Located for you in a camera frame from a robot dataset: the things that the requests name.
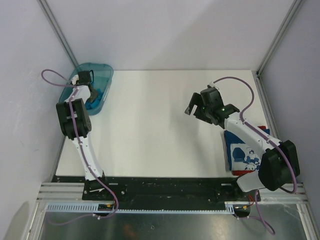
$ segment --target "folded cloth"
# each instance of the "folded cloth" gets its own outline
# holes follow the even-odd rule
[[[270,130],[265,126],[259,126],[265,133]],[[224,131],[229,169],[233,175],[239,176],[245,173],[259,170],[261,159],[255,152],[232,132]]]

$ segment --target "white wall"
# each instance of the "white wall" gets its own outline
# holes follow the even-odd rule
[[[296,146],[301,179],[320,225],[320,1],[306,0],[263,72],[280,136]]]
[[[48,0],[79,63],[257,70],[293,0]]]
[[[36,0],[1,1],[0,36],[0,239],[17,240],[62,139],[55,109],[62,89],[40,72],[68,76],[73,67]]]

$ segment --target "white tabletop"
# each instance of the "white tabletop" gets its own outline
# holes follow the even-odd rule
[[[194,92],[225,76],[244,79],[256,96],[245,113],[267,125],[249,70],[115,71],[101,112],[91,116],[93,148],[106,176],[231,177],[223,129],[185,114]],[[240,110],[251,100],[247,87],[226,79],[217,84],[224,104]],[[57,176],[84,176],[72,142],[66,139]]]

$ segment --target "teal plastic bin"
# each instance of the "teal plastic bin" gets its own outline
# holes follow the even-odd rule
[[[94,73],[94,82],[92,86],[99,92],[99,98],[96,101],[95,106],[92,108],[90,104],[85,104],[85,108],[89,115],[98,114],[104,103],[106,101],[109,88],[112,82],[112,76],[114,75],[114,70],[111,66],[107,64],[98,64],[98,63],[83,63],[76,67],[76,69],[71,74],[69,80],[71,80],[75,75],[80,71],[90,71],[93,70]],[[65,87],[62,91],[62,94],[59,98],[59,103],[64,102],[72,93],[73,89],[71,87]]]

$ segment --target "gray floor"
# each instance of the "gray floor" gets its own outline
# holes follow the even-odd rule
[[[224,214],[116,214],[110,219],[91,216],[64,226],[44,221],[41,240],[304,240],[306,235],[295,205],[261,205],[266,221],[275,229],[271,236],[254,219],[237,221]],[[51,212],[52,222],[62,223],[79,213]],[[257,216],[256,208],[251,210]]]

